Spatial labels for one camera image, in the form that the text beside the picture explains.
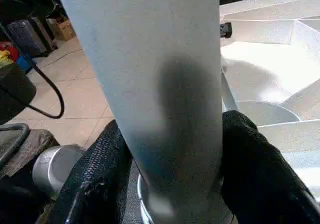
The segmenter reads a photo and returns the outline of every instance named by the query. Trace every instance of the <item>black cable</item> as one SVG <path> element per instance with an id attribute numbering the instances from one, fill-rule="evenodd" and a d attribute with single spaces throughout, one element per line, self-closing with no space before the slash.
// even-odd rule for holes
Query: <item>black cable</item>
<path id="1" fill-rule="evenodd" d="M 24 59 L 28 62 L 28 64 L 34 68 L 35 71 L 37 71 L 37 73 L 53 88 L 53 90 L 55 91 L 56 95 L 59 98 L 59 102 L 60 102 L 60 113 L 59 115 L 51 115 L 43 110 L 38 109 L 35 106 L 32 106 L 22 100 L 20 100 L 17 96 L 13 95 L 12 93 L 10 93 L 9 90 L 7 90 L 6 88 L 4 88 L 3 86 L 0 85 L 0 90 L 4 91 L 5 93 L 7 93 L 8 95 L 10 95 L 13 99 L 15 99 L 16 101 L 18 101 L 20 104 L 29 107 L 30 109 L 37 111 L 38 113 L 52 118 L 52 119 L 60 119 L 63 115 L 64 115 L 64 107 L 65 107 L 65 103 L 64 103 L 64 99 L 62 97 L 61 92 L 59 91 L 59 89 L 57 88 L 57 86 L 51 81 L 51 79 L 48 78 L 47 75 L 44 74 L 44 72 L 42 72 L 38 66 L 33 62 L 33 60 L 26 55 L 22 49 L 18 46 L 18 44 L 13 40 L 13 38 L 10 36 L 10 34 L 8 33 L 7 28 L 4 26 L 4 24 L 2 24 L 2 22 L 0 22 L 0 29 L 4 32 L 4 34 L 7 36 L 7 38 L 16 46 L 16 48 L 19 50 L 19 52 L 23 55 Z"/>

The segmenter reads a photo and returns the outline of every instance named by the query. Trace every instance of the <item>white panel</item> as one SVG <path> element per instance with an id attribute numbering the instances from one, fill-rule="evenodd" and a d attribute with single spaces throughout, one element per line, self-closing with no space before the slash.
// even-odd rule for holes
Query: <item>white panel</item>
<path id="1" fill-rule="evenodd" d="M 298 0 L 224 15 L 224 20 L 289 20 L 320 15 L 320 0 Z"/>
<path id="2" fill-rule="evenodd" d="M 300 121 L 290 110 L 264 101 L 238 101 L 240 112 L 257 126 Z"/>
<path id="3" fill-rule="evenodd" d="M 221 54 L 236 101 L 279 104 L 320 77 L 320 65 L 292 45 L 234 42 Z"/>
<path id="4" fill-rule="evenodd" d="M 310 26 L 295 21 L 290 44 L 298 47 L 320 66 L 320 33 Z"/>
<path id="5" fill-rule="evenodd" d="M 320 32 L 320 18 L 319 16 L 317 16 L 317 18 L 318 19 L 308 19 L 308 20 L 299 20 L 299 21 Z"/>
<path id="6" fill-rule="evenodd" d="M 281 105 L 297 114 L 302 120 L 320 118 L 320 80 L 317 80 L 296 94 L 292 95 Z"/>
<path id="7" fill-rule="evenodd" d="M 320 19 L 320 16 L 309 16 L 309 17 L 305 17 L 299 20 L 306 20 L 306 19 Z"/>
<path id="8" fill-rule="evenodd" d="M 320 149 L 320 120 L 267 125 L 258 129 L 281 152 Z"/>
<path id="9" fill-rule="evenodd" d="M 293 21 L 228 21 L 231 22 L 232 37 L 222 40 L 222 46 L 231 41 L 256 42 L 268 44 L 289 44 L 293 29 Z"/>

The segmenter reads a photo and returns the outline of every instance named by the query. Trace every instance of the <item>beige floor tile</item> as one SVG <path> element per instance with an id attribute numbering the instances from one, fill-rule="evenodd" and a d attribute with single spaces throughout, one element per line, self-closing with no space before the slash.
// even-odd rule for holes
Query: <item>beige floor tile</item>
<path id="1" fill-rule="evenodd" d="M 54 81 L 54 84 L 58 87 L 58 89 L 68 87 L 71 83 L 71 80 L 64 81 Z M 51 88 L 51 86 L 47 82 L 39 82 L 33 83 L 37 88 Z"/>
<path id="2" fill-rule="evenodd" d="M 94 80 L 72 82 L 63 96 L 66 107 L 63 118 L 101 118 L 108 104 Z M 59 105 L 55 104 L 53 109 L 58 111 Z"/>
<path id="3" fill-rule="evenodd" d="M 57 61 L 59 61 L 59 60 L 61 60 L 63 58 L 66 58 L 68 55 L 71 55 L 71 54 L 74 54 L 74 53 L 83 53 L 83 51 L 81 49 L 79 49 L 79 50 L 71 51 L 71 52 L 68 52 L 68 53 L 61 53 L 61 54 L 58 54 L 58 55 L 52 55 L 52 56 L 49 56 L 49 57 L 45 58 L 41 62 L 37 63 L 37 66 L 40 69 L 43 69 L 44 67 L 47 67 L 47 66 L 50 66 L 50 65 L 54 65 Z"/>
<path id="4" fill-rule="evenodd" d="M 88 65 L 88 60 L 83 52 L 75 52 L 48 65 L 41 70 L 53 81 L 72 80 L 78 76 Z M 28 76 L 33 83 L 44 82 L 38 74 L 33 73 Z"/>
<path id="5" fill-rule="evenodd" d="M 67 87 L 60 86 L 58 85 L 58 88 L 62 94 L 62 96 L 65 95 L 67 92 Z M 48 87 L 43 87 L 43 88 L 37 88 L 36 90 L 36 95 L 34 99 L 30 103 L 31 105 L 46 111 L 52 115 L 58 115 L 58 112 L 60 110 L 60 103 L 59 99 L 57 97 L 57 94 L 52 88 Z M 19 120 L 44 120 L 48 119 L 42 114 L 37 113 L 36 111 L 30 109 L 30 108 L 25 108 L 21 113 L 19 113 L 14 119 L 19 119 Z"/>
<path id="6" fill-rule="evenodd" d="M 100 133 L 104 130 L 105 126 L 112 120 L 113 118 L 100 119 L 84 147 L 89 148 L 98 138 Z"/>
<path id="7" fill-rule="evenodd" d="M 99 119 L 41 120 L 34 129 L 46 129 L 60 145 L 78 144 L 84 146 Z"/>
<path id="8" fill-rule="evenodd" d="M 81 73 L 77 76 L 77 79 L 89 79 L 89 78 L 95 78 L 96 74 L 93 71 L 90 64 L 88 64 L 84 70 L 81 71 Z"/>
<path id="9" fill-rule="evenodd" d="M 101 88 L 97 78 L 92 79 L 76 79 L 69 81 L 72 88 Z"/>
<path id="10" fill-rule="evenodd" d="M 27 124 L 30 129 L 32 129 L 38 122 L 39 122 L 39 120 L 16 120 L 16 119 L 13 119 L 13 120 L 8 121 L 6 124 L 24 123 L 24 124 Z"/>
<path id="11" fill-rule="evenodd" d="M 102 118 L 114 118 L 114 114 L 112 113 L 109 105 L 104 110 Z"/>
<path id="12" fill-rule="evenodd" d="M 38 58 L 33 58 L 33 61 L 36 62 L 36 65 L 41 69 L 44 66 L 46 66 L 46 63 L 48 62 L 48 57 L 38 57 Z M 27 76 L 32 75 L 36 71 L 34 69 L 31 69 L 28 73 Z"/>
<path id="13" fill-rule="evenodd" d="M 61 48 L 61 46 L 63 46 L 66 43 L 66 41 L 64 41 L 64 40 L 55 39 L 54 41 L 55 41 L 55 44 L 57 45 L 58 48 Z"/>
<path id="14" fill-rule="evenodd" d="M 68 55 L 69 53 L 73 53 L 81 50 L 81 45 L 77 38 L 73 38 L 67 42 L 63 41 L 58 44 L 59 48 L 49 54 L 49 56 L 41 61 L 41 66 L 44 67 L 47 64 L 50 64 L 63 56 Z"/>

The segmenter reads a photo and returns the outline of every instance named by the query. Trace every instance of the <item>white pipe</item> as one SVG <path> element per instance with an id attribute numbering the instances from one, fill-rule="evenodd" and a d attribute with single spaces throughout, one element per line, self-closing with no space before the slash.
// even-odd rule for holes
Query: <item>white pipe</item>
<path id="1" fill-rule="evenodd" d="M 219 0 L 61 1 L 155 223 L 223 223 Z"/>

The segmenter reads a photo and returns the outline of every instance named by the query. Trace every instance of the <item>suitcase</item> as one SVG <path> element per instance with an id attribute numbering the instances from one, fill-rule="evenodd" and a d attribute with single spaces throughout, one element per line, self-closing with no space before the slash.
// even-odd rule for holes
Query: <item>suitcase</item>
<path id="1" fill-rule="evenodd" d="M 11 36 L 24 52 L 34 57 L 46 57 L 56 46 L 38 18 L 17 20 L 7 25 Z"/>

